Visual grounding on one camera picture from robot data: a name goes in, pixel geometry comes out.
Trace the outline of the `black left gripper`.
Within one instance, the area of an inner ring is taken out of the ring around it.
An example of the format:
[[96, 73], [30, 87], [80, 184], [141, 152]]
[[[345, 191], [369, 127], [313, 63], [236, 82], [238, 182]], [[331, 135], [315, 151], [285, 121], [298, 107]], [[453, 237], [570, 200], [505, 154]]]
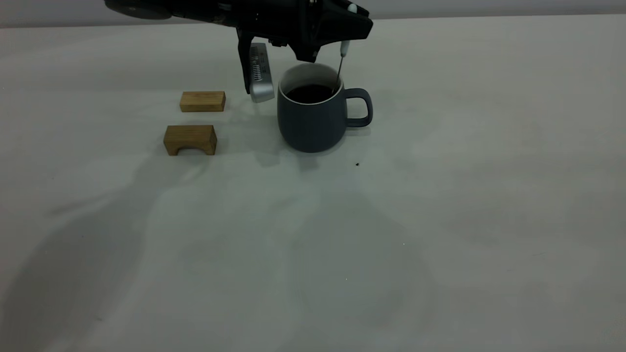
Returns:
[[[320, 44], [364, 40], [373, 28], [369, 11], [351, 0], [237, 0], [238, 54], [247, 63], [255, 37], [289, 46], [301, 62], [314, 63]], [[320, 22], [320, 44], [315, 30]]]

